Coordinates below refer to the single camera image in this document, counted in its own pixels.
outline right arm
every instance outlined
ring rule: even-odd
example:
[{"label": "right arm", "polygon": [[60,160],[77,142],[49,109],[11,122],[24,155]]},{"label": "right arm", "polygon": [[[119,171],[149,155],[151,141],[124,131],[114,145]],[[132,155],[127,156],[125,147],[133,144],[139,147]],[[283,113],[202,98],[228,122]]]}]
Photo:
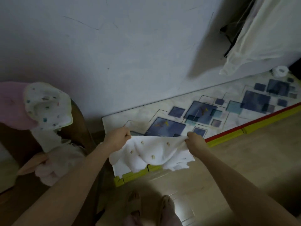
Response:
[{"label": "right arm", "polygon": [[190,153],[205,164],[241,225],[301,225],[276,201],[211,154],[200,135],[188,132],[187,136]]}]

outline left hand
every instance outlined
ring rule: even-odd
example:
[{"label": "left hand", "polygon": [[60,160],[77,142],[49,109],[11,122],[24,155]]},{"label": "left hand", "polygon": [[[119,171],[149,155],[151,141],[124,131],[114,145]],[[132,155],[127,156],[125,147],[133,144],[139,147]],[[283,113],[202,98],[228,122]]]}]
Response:
[{"label": "left hand", "polygon": [[127,127],[122,127],[106,134],[102,144],[108,147],[109,153],[112,153],[119,151],[130,138],[130,129]]}]

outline person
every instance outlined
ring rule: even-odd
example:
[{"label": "person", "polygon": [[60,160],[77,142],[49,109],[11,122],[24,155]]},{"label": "person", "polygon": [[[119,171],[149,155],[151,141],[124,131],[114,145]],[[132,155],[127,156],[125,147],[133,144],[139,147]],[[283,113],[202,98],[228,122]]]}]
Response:
[{"label": "person", "polygon": [[[188,132],[187,136],[185,142],[190,153],[205,164],[242,226],[300,225],[276,201],[211,154],[201,136],[192,132]],[[102,144],[48,189],[13,225],[71,225],[106,159],[112,152],[120,150],[130,138],[130,130],[126,127],[109,132]],[[129,216],[124,219],[124,226],[142,226],[139,200],[137,192],[129,196]],[[158,225],[181,225],[171,198],[164,196],[160,209]]]}]

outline pink pants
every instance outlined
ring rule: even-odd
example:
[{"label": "pink pants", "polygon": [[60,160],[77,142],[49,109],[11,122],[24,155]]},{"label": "pink pants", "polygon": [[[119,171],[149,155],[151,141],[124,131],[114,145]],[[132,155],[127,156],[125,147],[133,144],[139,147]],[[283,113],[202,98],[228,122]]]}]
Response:
[{"label": "pink pants", "polygon": [[[128,215],[123,220],[122,226],[143,226],[143,224],[139,218]],[[182,223],[174,210],[167,206],[162,210],[161,226],[182,226]]]}]

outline left arm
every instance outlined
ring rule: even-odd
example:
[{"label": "left arm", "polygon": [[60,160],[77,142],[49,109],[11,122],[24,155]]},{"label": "left arm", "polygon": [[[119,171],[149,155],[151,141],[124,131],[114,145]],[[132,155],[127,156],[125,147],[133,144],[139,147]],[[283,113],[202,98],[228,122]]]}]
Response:
[{"label": "left arm", "polygon": [[102,144],[47,190],[13,226],[71,225],[106,159],[130,138],[125,127],[108,133]]}]

